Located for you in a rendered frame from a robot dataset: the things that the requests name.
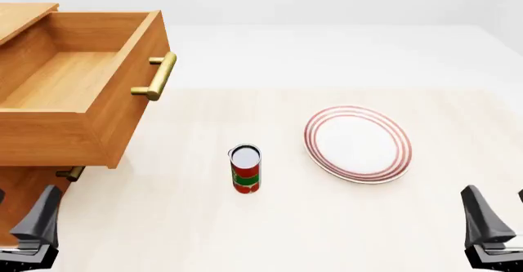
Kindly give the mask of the white plate with red rings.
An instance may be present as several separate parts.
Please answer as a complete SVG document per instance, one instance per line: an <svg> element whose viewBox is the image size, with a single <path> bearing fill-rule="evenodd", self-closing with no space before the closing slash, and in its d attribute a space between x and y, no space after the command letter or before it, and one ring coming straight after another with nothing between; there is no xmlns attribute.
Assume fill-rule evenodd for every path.
<svg viewBox="0 0 523 272"><path fill-rule="evenodd" d="M355 183L397 180L413 160L411 141L397 122L355 105L328 107L312 114L303 130L303 142L317 166Z"/></svg>

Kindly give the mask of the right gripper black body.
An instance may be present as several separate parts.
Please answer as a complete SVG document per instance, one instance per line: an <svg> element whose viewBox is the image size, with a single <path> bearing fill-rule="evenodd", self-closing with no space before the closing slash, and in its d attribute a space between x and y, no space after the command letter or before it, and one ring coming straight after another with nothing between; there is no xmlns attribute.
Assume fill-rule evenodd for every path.
<svg viewBox="0 0 523 272"><path fill-rule="evenodd" d="M523 272L523 238L466 239L464 252L473 269Z"/></svg>

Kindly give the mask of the red and green tin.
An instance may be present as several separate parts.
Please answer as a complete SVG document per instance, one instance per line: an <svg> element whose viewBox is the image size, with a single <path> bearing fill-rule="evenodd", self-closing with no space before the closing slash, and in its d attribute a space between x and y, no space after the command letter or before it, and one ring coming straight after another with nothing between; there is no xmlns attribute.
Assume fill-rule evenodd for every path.
<svg viewBox="0 0 523 272"><path fill-rule="evenodd" d="M256 193L261 186L261 151L252 144L239 144L228 152L233 187L238 193Z"/></svg>

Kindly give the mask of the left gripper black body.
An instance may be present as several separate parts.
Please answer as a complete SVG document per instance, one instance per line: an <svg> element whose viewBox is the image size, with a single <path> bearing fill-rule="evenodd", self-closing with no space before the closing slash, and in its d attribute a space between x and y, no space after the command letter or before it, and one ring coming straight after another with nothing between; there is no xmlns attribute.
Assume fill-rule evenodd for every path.
<svg viewBox="0 0 523 272"><path fill-rule="evenodd" d="M58 252L58 249L48 244L39 249L0 248L0 272L50 269Z"/></svg>

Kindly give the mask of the open wooden drawer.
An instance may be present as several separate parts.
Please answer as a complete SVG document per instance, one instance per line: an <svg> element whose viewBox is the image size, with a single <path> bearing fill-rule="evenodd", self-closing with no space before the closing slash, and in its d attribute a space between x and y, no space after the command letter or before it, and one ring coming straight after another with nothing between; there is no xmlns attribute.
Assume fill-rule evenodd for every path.
<svg viewBox="0 0 523 272"><path fill-rule="evenodd" d="M7 41L0 166L118 166L169 51L161 11L53 11Z"/></svg>

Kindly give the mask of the closed wooden drawer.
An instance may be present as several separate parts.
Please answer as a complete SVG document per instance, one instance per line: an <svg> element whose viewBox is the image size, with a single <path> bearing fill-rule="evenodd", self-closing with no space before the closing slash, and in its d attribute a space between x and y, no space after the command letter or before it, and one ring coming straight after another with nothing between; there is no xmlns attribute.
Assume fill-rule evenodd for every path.
<svg viewBox="0 0 523 272"><path fill-rule="evenodd" d="M65 193L71 183L66 177L75 168L0 167L0 190L5 193L0 203L0 246L17 244L10 230L27 215L48 185L55 185Z"/></svg>

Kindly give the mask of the wooden cabinet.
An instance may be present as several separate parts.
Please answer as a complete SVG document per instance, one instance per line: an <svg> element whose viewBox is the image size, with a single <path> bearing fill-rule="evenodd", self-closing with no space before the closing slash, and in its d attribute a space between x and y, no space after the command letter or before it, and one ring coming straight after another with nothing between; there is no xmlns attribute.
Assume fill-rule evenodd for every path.
<svg viewBox="0 0 523 272"><path fill-rule="evenodd" d="M56 3L0 2L0 47L50 12L57 11L58 6Z"/></svg>

